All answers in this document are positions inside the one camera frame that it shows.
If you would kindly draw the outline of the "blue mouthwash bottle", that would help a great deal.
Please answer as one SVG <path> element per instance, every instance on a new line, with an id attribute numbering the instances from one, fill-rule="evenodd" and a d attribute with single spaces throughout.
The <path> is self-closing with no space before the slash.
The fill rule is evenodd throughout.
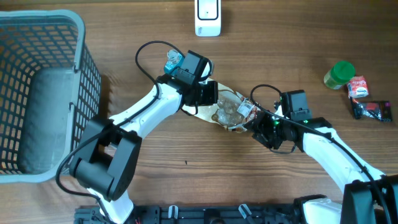
<path id="1" fill-rule="evenodd" d="M 174 74 L 177 71 L 177 67 L 181 67 L 184 61 L 184 56 L 177 50 L 169 50 L 167 52 L 167 61 L 164 66 L 164 72 L 166 74 Z"/>

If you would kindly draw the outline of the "red tissue pack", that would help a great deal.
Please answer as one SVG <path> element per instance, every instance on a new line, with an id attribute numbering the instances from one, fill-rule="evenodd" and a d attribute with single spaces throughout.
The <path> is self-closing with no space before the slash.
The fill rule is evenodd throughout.
<path id="1" fill-rule="evenodd" d="M 348 96 L 362 98 L 369 95 L 368 85 L 363 76 L 355 76 L 348 83 Z"/>

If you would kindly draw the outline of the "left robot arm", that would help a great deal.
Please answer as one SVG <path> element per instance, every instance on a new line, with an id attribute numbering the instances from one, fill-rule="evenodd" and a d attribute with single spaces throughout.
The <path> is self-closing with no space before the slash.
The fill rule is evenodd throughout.
<path id="1" fill-rule="evenodd" d="M 106 222 L 125 223 L 134 210 L 127 188 L 144 138 L 183 106 L 198 108 L 218 101 L 218 84 L 209 80 L 213 70 L 211 60 L 188 51 L 126 111 L 89 120 L 72 156 L 70 175 L 96 199 Z"/>

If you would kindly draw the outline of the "black red packaged item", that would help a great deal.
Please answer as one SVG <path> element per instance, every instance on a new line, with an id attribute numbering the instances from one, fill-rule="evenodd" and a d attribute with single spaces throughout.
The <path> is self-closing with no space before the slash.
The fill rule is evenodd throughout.
<path id="1" fill-rule="evenodd" d="M 393 121 L 390 101 L 360 102 L 352 97 L 349 100 L 354 119 L 361 119 L 363 116 L 366 116 L 382 122 Z"/>

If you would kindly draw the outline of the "green lid jar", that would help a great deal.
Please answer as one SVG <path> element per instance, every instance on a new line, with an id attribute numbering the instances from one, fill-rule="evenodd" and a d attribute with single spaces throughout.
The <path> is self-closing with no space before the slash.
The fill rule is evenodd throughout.
<path id="1" fill-rule="evenodd" d="M 324 76 L 324 84 L 332 89 L 339 90 L 347 84 L 356 74 L 354 65 L 347 61 L 339 61 Z"/>

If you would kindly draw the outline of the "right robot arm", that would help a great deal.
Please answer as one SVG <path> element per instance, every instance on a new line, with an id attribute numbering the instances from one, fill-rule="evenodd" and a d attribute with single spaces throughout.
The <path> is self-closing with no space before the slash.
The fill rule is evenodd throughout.
<path id="1" fill-rule="evenodd" d="M 271 112 L 253 102 L 259 112 L 248 128 L 253 138 L 274 152 L 290 141 L 317 161 L 343 193 L 336 203 L 325 195 L 296 198 L 291 223 L 397 223 L 397 176 L 386 175 L 360 158 L 333 126 L 313 118 L 303 90 L 280 93 Z"/>

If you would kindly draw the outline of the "beige plastic pouch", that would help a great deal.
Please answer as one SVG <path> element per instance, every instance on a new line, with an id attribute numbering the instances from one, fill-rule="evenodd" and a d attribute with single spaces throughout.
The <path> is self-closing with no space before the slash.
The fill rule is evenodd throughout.
<path id="1" fill-rule="evenodd" d="M 183 105 L 182 110 L 208 123 L 218 124 L 228 131 L 242 133 L 245 125 L 257 117 L 259 108 L 247 97 L 231 88 L 217 83 L 218 101 L 207 106 Z"/>

